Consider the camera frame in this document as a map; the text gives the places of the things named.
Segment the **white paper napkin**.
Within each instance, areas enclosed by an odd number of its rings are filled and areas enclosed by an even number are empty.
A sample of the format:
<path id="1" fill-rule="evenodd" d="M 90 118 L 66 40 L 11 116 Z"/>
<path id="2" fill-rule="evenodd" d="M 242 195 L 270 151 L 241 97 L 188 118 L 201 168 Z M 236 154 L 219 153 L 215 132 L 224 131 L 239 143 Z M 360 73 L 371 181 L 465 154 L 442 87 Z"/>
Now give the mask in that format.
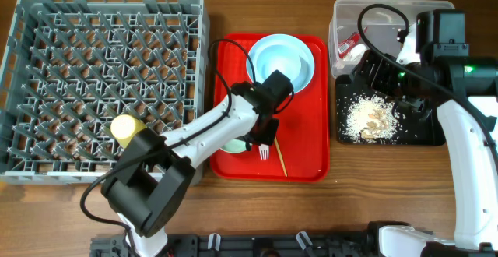
<path id="1" fill-rule="evenodd" d="M 362 57 L 368 47 L 365 44 L 355 45 L 343 58 L 344 62 L 357 62 Z"/>

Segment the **red snack wrapper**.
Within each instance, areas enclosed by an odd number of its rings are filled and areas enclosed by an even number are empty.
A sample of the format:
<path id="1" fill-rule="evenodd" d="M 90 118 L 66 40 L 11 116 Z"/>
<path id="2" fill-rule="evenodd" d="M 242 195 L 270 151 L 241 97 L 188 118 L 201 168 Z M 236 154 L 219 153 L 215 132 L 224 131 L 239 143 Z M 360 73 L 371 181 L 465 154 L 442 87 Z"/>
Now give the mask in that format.
<path id="1" fill-rule="evenodd" d="M 343 60 L 344 56 L 357 44 L 360 43 L 361 36 L 356 31 L 338 45 L 338 56 Z"/>

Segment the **rice and food scraps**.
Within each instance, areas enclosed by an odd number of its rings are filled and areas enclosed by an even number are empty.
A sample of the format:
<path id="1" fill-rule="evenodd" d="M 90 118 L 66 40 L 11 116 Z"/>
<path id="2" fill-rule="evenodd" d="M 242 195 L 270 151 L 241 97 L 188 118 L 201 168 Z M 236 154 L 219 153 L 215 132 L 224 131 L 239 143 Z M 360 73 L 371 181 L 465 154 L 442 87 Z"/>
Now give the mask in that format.
<path id="1" fill-rule="evenodd" d="M 388 143 L 401 129 L 395 103 L 377 95 L 353 94 L 343 98 L 339 109 L 338 135 L 349 143 Z"/>

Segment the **small light blue bowl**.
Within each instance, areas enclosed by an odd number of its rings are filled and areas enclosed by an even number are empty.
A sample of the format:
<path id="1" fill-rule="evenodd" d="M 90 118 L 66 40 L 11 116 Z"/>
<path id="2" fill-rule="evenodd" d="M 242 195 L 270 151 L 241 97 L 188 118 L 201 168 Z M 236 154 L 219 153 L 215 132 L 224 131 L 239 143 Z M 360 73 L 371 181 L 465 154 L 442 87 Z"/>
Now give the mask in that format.
<path id="1" fill-rule="evenodd" d="M 291 80 L 294 92 L 299 93 L 313 78 L 314 61 L 300 48 L 281 44 L 254 46 L 249 55 L 255 67 L 257 82 L 264 82 L 272 72 L 279 70 Z"/>

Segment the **yellow plastic cup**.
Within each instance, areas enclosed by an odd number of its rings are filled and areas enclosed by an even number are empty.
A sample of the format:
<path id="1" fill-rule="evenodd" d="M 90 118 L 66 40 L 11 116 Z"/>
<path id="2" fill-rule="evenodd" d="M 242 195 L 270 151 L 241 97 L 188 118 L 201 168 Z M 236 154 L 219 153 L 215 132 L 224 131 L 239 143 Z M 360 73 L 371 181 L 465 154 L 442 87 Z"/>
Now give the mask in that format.
<path id="1" fill-rule="evenodd" d="M 123 148 L 126 148 L 132 138 L 145 128 L 146 125 L 142 121 L 129 114 L 117 116 L 110 124 L 112 136 Z"/>

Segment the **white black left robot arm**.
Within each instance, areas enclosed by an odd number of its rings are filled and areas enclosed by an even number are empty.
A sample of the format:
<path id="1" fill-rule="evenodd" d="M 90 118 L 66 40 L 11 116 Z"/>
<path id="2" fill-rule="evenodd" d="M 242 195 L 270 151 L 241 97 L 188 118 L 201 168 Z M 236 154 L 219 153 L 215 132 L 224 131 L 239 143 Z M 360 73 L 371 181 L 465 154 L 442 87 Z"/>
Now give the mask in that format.
<path id="1" fill-rule="evenodd" d="M 162 135 L 132 132 L 102 195 L 120 217 L 136 256 L 157 256 L 166 247 L 166 223 L 178 210 L 198 166 L 232 139 L 270 145 L 274 116 L 293 88 L 281 83 L 234 83 L 223 100 L 193 122 Z"/>

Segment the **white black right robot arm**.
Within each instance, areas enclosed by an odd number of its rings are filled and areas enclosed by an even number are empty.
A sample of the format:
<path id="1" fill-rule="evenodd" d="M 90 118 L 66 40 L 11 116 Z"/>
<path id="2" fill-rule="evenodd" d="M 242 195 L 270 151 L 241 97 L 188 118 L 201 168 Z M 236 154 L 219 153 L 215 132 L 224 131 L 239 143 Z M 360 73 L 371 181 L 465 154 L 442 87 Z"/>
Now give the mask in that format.
<path id="1" fill-rule="evenodd" d="M 497 254 L 497 60 L 442 55 L 407 65 L 367 51 L 352 77 L 406 113 L 437 116 L 446 140 L 456 202 L 452 241 L 409 226 L 377 231 L 382 256 Z"/>

